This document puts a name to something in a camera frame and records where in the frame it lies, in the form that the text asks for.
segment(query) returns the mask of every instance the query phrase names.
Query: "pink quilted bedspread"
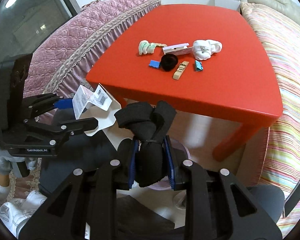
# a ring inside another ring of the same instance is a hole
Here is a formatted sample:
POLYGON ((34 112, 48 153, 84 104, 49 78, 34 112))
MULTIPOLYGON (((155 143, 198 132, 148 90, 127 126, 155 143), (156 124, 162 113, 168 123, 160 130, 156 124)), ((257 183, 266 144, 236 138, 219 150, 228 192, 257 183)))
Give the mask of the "pink quilted bedspread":
POLYGON ((58 28, 33 54, 24 97, 41 94, 63 62, 97 29, 146 1, 148 0, 100 1, 91 4, 58 28))

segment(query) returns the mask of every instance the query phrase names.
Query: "gloved hand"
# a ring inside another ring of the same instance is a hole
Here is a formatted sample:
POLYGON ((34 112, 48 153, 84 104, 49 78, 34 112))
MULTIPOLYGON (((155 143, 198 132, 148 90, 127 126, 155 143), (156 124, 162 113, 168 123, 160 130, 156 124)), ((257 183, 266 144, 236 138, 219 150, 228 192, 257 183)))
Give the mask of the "gloved hand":
POLYGON ((7 150, 0 149, 0 174, 8 175, 12 170, 12 163, 26 162, 27 168, 33 171, 37 166, 37 158, 13 157, 7 150))

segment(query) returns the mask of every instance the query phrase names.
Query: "metal bolt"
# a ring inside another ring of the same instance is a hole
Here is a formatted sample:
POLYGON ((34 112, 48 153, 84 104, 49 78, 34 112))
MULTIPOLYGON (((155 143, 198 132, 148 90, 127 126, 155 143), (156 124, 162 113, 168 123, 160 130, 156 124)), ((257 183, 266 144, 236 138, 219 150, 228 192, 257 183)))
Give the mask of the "metal bolt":
POLYGON ((118 166, 120 164, 119 160, 112 160, 110 161, 111 166, 118 166))
POLYGON ((228 176, 230 174, 230 171, 228 171, 227 169, 221 169, 220 170, 220 173, 223 175, 223 176, 228 176))
POLYGON ((83 170, 81 170, 81 169, 75 169, 74 171, 73 171, 73 174, 75 175, 75 176, 79 176, 79 175, 81 175, 83 173, 83 170))
POLYGON ((184 160, 183 161, 184 166, 190 167, 190 166, 192 166, 192 164, 193 164, 193 162, 191 160, 184 160))

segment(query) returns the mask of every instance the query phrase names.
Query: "hand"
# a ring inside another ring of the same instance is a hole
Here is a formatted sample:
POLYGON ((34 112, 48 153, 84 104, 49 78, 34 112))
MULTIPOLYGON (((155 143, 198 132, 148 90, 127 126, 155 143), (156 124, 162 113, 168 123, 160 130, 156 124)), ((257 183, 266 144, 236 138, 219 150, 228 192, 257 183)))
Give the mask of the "hand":
POLYGON ((27 168, 33 171, 37 166, 37 158, 13 157, 7 150, 0 149, 0 174, 7 175, 12 170, 14 162, 26 162, 27 168))

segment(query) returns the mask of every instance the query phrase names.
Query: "floor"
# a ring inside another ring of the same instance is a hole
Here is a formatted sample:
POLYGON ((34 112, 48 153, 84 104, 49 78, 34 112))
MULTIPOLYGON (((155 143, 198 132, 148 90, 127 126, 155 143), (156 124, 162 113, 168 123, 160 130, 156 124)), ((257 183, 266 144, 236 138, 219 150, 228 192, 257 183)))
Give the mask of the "floor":
MULTIPOLYGON (((214 171, 227 168, 236 174, 244 147, 238 149, 221 163, 212 158, 212 150, 238 126, 239 123, 236 122, 178 111, 168 135, 186 146, 191 154, 191 159, 202 167, 214 171)), ((176 228, 185 224, 185 210, 180 210, 173 204, 173 197, 178 192, 173 190, 153 190, 147 187, 140 188, 136 186, 130 191, 117 191, 118 196, 122 196, 122 194, 131 195, 157 214, 173 221, 176 228)))

